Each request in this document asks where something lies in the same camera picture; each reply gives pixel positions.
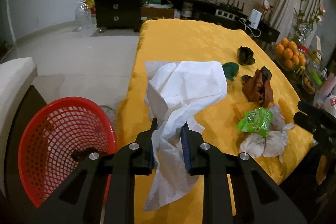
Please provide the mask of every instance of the flower vase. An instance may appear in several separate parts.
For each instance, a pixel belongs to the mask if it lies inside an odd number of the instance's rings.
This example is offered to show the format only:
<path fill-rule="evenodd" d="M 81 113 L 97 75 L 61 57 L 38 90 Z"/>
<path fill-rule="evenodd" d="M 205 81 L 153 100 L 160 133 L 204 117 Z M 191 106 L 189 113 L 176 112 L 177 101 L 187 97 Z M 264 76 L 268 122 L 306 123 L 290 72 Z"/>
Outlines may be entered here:
<path fill-rule="evenodd" d="M 298 15 L 294 13 L 287 39 L 289 41 L 294 41 L 297 47 L 301 48 L 311 32 L 311 27 L 307 23 L 304 23 L 303 19 L 299 18 Z"/>

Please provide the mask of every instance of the silver screw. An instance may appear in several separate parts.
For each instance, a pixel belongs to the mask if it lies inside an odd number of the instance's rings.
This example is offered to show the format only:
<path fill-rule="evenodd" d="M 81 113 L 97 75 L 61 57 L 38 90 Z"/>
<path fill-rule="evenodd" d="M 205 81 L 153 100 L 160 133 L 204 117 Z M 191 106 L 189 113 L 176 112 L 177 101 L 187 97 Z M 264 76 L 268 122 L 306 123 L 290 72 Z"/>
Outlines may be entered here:
<path fill-rule="evenodd" d="M 96 160 L 99 158 L 99 154 L 97 152 L 93 152 L 89 156 L 90 160 Z"/>
<path fill-rule="evenodd" d="M 202 144 L 201 144 L 201 148 L 202 148 L 203 150 L 209 150 L 209 149 L 210 149 L 210 145 L 209 145 L 208 143 L 202 143 Z"/>
<path fill-rule="evenodd" d="M 250 158 L 250 155 L 248 153 L 241 153 L 239 155 L 239 157 L 242 159 L 242 160 L 248 160 Z"/>
<path fill-rule="evenodd" d="M 140 145 L 138 145 L 137 143 L 131 143 L 128 147 L 131 150 L 137 150 L 140 147 Z"/>

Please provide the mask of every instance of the yellow tablecloth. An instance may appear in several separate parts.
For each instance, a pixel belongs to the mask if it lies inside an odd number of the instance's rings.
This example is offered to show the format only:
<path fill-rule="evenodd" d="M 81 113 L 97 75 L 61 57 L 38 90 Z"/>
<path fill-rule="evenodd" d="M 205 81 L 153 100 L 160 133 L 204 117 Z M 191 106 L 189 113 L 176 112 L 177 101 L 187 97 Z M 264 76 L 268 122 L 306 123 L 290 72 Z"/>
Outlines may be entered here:
<path fill-rule="evenodd" d="M 146 94 L 146 61 L 219 61 L 222 64 L 237 62 L 237 49 L 246 46 L 253 50 L 255 64 L 240 66 L 234 82 L 228 81 L 227 96 L 221 102 L 211 105 L 195 115 L 198 123 L 205 127 L 204 141 L 217 146 L 222 152 L 237 155 L 239 145 L 246 134 L 236 129 L 238 119 L 232 104 L 247 102 L 242 92 L 242 75 L 254 75 L 264 65 L 272 72 L 271 87 L 274 102 L 282 97 L 293 113 L 297 111 L 299 97 L 272 60 L 243 31 L 232 31 L 212 23 L 178 19 L 159 19 L 144 23 L 133 72 L 125 99 L 117 112 L 116 132 L 118 147 L 135 140 L 139 132 L 150 128 L 148 108 L 143 100 Z M 289 131 L 288 145 L 283 153 L 284 163 L 276 158 L 260 157 L 256 161 L 280 184 L 292 173 L 312 146 L 312 135 L 295 127 Z M 160 210 L 142 210 L 149 193 L 153 174 L 150 177 L 137 176 L 135 180 L 135 223 L 202 223 L 203 177 L 186 196 Z"/>

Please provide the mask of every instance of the green snack wrapper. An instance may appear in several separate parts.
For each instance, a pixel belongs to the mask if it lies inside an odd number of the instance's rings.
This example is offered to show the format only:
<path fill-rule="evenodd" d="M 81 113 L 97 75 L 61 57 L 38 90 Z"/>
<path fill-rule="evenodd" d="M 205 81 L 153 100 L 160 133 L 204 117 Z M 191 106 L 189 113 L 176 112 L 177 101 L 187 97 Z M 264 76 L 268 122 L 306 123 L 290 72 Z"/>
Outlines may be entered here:
<path fill-rule="evenodd" d="M 259 107 L 250 112 L 245 112 L 245 117 L 240 120 L 237 129 L 242 132 L 258 133 L 263 138 L 267 138 L 272 118 L 272 112 Z"/>

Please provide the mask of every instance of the white crumpled tissue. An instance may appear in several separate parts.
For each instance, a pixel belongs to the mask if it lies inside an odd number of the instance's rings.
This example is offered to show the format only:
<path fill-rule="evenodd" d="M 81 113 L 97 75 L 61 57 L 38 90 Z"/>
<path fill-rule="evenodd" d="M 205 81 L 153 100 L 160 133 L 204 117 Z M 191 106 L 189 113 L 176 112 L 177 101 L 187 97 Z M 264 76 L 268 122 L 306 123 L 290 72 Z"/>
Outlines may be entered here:
<path fill-rule="evenodd" d="M 278 105 L 272 105 L 268 110 L 273 114 L 268 137 L 264 139 L 259 134 L 252 133 L 241 143 L 239 152 L 246 152 L 254 159 L 261 155 L 267 158 L 279 156 L 279 161 L 283 163 L 282 153 L 288 143 L 287 130 L 292 129 L 294 124 L 286 124 Z"/>
<path fill-rule="evenodd" d="M 152 134 L 155 176 L 144 206 L 153 211 L 187 194 L 197 182 L 185 170 L 179 129 L 204 127 L 194 115 L 225 98 L 226 78 L 219 62 L 145 62 L 148 116 L 157 118 Z"/>

